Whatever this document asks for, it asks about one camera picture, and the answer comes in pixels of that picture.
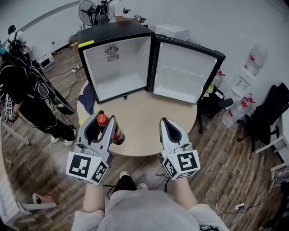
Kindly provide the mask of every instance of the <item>wooden table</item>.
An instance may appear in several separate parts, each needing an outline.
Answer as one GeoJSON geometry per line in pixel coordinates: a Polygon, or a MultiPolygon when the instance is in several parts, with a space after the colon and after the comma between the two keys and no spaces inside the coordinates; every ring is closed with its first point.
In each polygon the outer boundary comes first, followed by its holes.
{"type": "MultiPolygon", "coordinates": [[[[83,85],[80,95],[88,84],[83,85]]],[[[126,136],[122,145],[111,144],[110,151],[124,156],[143,157],[158,154],[163,146],[159,139],[159,122],[167,117],[180,124],[189,132],[196,120],[197,105],[180,100],[155,95],[152,92],[139,91],[106,103],[94,103],[94,112],[103,110],[107,116],[114,115],[126,136]]],[[[77,102],[79,124],[89,113],[77,102]]]]}

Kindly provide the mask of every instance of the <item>fridge door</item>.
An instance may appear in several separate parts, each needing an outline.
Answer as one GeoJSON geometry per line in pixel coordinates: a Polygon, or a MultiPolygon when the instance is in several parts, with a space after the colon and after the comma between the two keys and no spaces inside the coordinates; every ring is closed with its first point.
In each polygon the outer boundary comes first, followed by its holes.
{"type": "Polygon", "coordinates": [[[197,103],[225,55],[183,40],[155,35],[151,47],[149,91],[197,103]]]}

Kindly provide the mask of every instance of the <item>red cap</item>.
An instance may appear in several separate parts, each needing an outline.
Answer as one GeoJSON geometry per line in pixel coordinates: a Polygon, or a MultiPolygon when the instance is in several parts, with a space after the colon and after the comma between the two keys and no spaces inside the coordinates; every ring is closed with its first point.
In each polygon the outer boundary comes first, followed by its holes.
{"type": "Polygon", "coordinates": [[[96,117],[96,120],[97,120],[99,125],[105,126],[105,125],[107,125],[108,118],[105,114],[99,114],[96,117]]]}

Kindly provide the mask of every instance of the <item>power strip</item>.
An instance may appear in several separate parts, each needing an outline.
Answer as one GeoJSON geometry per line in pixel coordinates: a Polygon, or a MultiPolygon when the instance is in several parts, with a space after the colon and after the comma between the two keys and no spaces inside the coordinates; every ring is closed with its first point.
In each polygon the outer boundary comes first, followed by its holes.
{"type": "Polygon", "coordinates": [[[72,69],[72,73],[77,72],[81,67],[82,67],[82,65],[77,65],[76,67],[74,67],[74,68],[72,69]]]}
{"type": "Polygon", "coordinates": [[[74,43],[72,43],[71,45],[70,45],[70,47],[72,48],[73,46],[75,46],[75,45],[77,45],[78,44],[78,42],[74,42],[74,43]]]}

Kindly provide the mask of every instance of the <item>mini fridge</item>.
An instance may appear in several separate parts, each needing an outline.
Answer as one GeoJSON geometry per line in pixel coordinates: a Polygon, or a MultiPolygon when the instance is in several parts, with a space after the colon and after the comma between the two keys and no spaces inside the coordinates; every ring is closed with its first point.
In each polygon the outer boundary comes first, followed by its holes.
{"type": "Polygon", "coordinates": [[[225,59],[134,21],[79,31],[78,50],[98,104],[139,90],[197,103],[225,59]]]}

